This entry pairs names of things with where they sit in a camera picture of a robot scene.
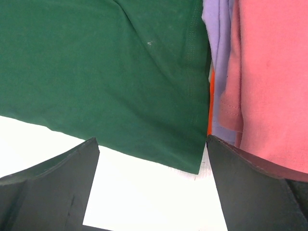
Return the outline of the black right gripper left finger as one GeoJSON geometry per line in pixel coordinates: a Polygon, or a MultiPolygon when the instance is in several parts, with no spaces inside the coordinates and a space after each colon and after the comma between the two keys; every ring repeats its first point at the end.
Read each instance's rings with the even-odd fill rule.
{"type": "Polygon", "coordinates": [[[91,138],[0,179],[2,231],[80,231],[99,160],[91,138]]]}

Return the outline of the dark green t shirt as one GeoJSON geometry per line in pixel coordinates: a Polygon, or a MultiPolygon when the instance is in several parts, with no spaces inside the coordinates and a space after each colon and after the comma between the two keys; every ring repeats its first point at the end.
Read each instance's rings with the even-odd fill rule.
{"type": "Polygon", "coordinates": [[[200,0],[3,0],[0,114],[198,174],[211,54],[200,0]]]}

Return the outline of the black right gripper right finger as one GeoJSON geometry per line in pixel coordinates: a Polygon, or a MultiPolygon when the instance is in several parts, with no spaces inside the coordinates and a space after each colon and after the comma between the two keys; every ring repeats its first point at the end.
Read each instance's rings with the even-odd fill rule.
{"type": "Polygon", "coordinates": [[[209,135],[208,156],[230,231],[307,231],[308,175],[209,135]]]}

